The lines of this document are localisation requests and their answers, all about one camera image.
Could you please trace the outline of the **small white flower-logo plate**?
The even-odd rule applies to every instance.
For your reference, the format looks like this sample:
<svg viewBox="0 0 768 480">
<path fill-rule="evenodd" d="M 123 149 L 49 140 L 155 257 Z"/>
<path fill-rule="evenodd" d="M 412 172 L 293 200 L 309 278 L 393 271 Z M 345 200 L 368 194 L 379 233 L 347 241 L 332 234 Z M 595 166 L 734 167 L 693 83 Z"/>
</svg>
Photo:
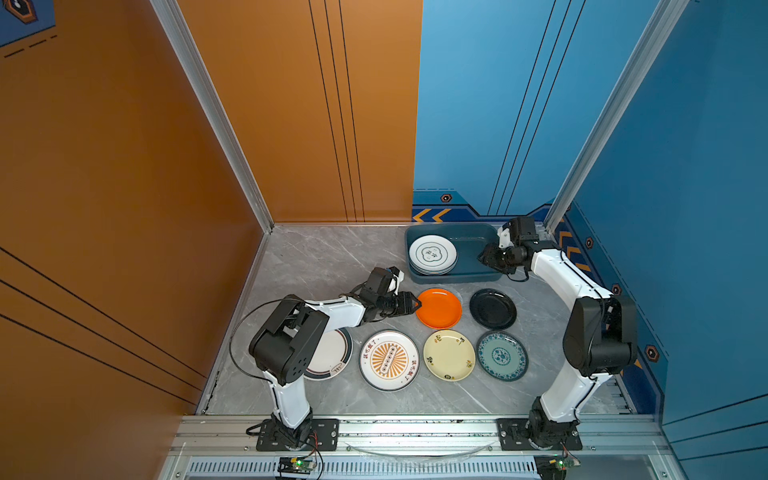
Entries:
<svg viewBox="0 0 768 480">
<path fill-rule="evenodd" d="M 422 275 L 443 275 L 458 262 L 458 250 L 454 243 L 439 235 L 416 238 L 408 247 L 411 267 Z"/>
</svg>

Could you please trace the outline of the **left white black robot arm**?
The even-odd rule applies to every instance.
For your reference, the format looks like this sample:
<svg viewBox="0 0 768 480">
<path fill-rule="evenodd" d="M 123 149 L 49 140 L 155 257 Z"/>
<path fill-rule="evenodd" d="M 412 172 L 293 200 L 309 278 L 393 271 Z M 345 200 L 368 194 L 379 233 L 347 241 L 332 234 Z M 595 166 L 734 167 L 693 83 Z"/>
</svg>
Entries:
<svg viewBox="0 0 768 480">
<path fill-rule="evenodd" d="M 336 299 L 308 301 L 287 295 L 253 336 L 248 353 L 263 372 L 273 400 L 266 425 L 287 447 L 304 447 L 310 437 L 313 413 L 304 374 L 322 336 L 416 313 L 422 303 L 400 289 L 403 280 L 404 273 L 396 267 L 376 267 L 365 282 Z"/>
</svg>

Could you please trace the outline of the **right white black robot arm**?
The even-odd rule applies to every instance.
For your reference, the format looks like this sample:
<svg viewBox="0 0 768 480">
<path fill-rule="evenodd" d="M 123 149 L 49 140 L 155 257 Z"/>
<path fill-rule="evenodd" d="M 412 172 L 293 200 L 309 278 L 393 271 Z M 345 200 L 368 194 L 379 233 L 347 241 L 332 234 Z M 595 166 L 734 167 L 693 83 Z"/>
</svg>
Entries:
<svg viewBox="0 0 768 480">
<path fill-rule="evenodd" d="M 521 268 L 544 280 L 571 309 L 562 340 L 565 362 L 549 389 L 538 396 L 523 427 L 510 433 L 532 449 L 561 447 L 577 434 L 579 415 L 597 389 L 637 359 L 637 309 L 584 274 L 535 221 L 518 216 L 498 230 L 478 260 L 501 273 Z"/>
</svg>

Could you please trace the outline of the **teal plastic bin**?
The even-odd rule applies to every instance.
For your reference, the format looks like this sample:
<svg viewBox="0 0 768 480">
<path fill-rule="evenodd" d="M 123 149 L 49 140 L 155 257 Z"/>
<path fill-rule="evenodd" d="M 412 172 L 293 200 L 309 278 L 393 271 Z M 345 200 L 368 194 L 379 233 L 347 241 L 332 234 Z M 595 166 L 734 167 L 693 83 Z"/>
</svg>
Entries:
<svg viewBox="0 0 768 480">
<path fill-rule="evenodd" d="M 451 241 L 457 250 L 457 260 L 453 268 L 441 275 L 420 273 L 412 261 L 409 261 L 411 278 L 417 284 L 429 283 L 471 283 L 496 281 L 502 274 L 483 265 L 478 257 L 490 243 L 499 241 L 496 229 L 484 223 L 427 223 L 408 227 L 405 242 L 408 248 L 421 237 L 438 235 Z"/>
</svg>

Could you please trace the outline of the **black plate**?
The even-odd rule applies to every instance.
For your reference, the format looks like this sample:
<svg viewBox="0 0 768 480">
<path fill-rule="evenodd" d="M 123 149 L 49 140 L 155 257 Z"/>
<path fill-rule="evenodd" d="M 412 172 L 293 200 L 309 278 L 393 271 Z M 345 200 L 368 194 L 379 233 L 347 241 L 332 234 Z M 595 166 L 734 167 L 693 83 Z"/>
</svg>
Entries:
<svg viewBox="0 0 768 480">
<path fill-rule="evenodd" d="M 518 318 L 518 311 L 512 299 L 503 292 L 490 288 L 478 290 L 472 295 L 470 313 L 478 324 L 489 330 L 507 329 Z"/>
</svg>

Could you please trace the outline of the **large orange sunburst plate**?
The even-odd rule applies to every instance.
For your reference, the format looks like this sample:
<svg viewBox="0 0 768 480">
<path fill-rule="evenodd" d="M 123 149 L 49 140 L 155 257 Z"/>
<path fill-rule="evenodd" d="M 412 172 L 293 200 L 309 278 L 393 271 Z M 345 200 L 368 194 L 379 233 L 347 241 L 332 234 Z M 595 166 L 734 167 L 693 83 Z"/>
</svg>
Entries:
<svg viewBox="0 0 768 480">
<path fill-rule="evenodd" d="M 396 392 L 416 378 L 421 366 L 415 342 L 396 330 L 382 330 L 363 344 L 359 369 L 363 380 L 376 390 Z"/>
</svg>

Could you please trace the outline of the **cream yellow plate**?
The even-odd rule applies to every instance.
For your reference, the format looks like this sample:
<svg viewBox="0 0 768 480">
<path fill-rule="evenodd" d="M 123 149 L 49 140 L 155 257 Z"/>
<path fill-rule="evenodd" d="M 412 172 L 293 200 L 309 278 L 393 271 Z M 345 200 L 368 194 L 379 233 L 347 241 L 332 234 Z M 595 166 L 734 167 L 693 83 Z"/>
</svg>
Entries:
<svg viewBox="0 0 768 480">
<path fill-rule="evenodd" d="M 472 343 L 455 330 L 440 330 L 431 334 L 424 343 L 423 357 L 428 370 L 447 382 L 464 380 L 476 364 Z"/>
</svg>

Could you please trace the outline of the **white plate green red rim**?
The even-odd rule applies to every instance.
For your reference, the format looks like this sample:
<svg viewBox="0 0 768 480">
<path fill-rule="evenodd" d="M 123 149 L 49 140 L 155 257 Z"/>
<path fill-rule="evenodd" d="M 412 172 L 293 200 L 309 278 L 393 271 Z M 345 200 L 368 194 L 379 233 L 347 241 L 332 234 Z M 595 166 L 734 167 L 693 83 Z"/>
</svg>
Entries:
<svg viewBox="0 0 768 480">
<path fill-rule="evenodd" d="M 329 380 L 339 375 L 349 364 L 353 342 L 346 328 L 326 332 L 304 373 L 311 381 Z"/>
</svg>

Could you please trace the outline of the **green patterned plate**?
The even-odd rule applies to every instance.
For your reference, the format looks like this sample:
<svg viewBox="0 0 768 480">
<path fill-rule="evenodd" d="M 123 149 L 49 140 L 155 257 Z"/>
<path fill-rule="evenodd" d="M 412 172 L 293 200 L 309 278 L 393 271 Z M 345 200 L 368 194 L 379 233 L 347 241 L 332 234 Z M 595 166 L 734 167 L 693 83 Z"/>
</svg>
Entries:
<svg viewBox="0 0 768 480">
<path fill-rule="evenodd" d="M 529 367 L 527 350 L 520 340 L 504 331 L 489 331 L 476 344 L 477 363 L 490 376 L 513 382 Z"/>
</svg>

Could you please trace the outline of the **green circuit board left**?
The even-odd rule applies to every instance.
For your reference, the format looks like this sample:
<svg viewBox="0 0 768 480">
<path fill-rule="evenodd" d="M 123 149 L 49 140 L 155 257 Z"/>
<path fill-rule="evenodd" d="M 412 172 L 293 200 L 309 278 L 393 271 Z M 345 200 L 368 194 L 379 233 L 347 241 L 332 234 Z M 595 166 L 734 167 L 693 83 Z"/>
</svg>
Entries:
<svg viewBox="0 0 768 480">
<path fill-rule="evenodd" d="M 277 479 L 316 479 L 320 473 L 318 462 L 309 457 L 280 457 L 276 468 Z"/>
</svg>

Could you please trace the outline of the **circuit board right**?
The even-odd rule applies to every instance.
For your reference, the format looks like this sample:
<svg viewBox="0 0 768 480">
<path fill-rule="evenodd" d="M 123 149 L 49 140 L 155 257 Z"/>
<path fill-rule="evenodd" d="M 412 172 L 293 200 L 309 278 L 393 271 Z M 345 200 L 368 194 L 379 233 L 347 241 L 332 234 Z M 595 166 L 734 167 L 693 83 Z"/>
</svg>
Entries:
<svg viewBox="0 0 768 480">
<path fill-rule="evenodd" d="M 579 465 L 566 457 L 535 457 L 534 460 L 541 480 L 566 480 L 568 472 Z"/>
</svg>

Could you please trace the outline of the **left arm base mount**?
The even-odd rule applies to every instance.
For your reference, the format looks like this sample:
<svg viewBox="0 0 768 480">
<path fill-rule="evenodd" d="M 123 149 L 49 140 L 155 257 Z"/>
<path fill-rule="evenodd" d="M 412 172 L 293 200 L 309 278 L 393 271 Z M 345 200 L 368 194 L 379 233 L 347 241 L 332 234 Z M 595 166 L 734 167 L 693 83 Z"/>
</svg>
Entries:
<svg viewBox="0 0 768 480">
<path fill-rule="evenodd" d="M 310 419 L 292 430 L 276 418 L 270 418 L 259 425 L 256 449 L 277 452 L 317 448 L 325 453 L 336 451 L 338 440 L 338 419 Z"/>
</svg>

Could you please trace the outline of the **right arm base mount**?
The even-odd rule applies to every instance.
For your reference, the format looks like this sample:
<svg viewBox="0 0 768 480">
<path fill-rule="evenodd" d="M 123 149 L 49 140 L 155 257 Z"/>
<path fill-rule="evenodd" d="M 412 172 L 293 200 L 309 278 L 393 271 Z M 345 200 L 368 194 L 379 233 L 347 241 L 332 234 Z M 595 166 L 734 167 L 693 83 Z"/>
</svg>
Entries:
<svg viewBox="0 0 768 480">
<path fill-rule="evenodd" d="M 503 451 L 583 449 L 576 421 L 562 423 L 548 419 L 531 421 L 523 418 L 500 418 L 496 420 L 496 425 Z"/>
</svg>

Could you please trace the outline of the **aluminium rail frame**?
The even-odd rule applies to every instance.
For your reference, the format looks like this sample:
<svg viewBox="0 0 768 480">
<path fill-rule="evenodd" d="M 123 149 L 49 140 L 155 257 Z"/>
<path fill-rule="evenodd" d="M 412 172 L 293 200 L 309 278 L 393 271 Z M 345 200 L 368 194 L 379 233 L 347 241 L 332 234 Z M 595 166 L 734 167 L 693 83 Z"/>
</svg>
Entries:
<svg viewBox="0 0 768 480">
<path fill-rule="evenodd" d="M 189 416 L 162 479 L 277 479 L 280 457 L 318 462 L 316 479 L 540 479 L 535 457 L 572 458 L 567 479 L 683 479 L 660 427 L 648 415 L 587 415 L 583 449 L 503 451 L 497 415 L 338 415 L 336 451 L 256 449 L 261 416 Z"/>
</svg>

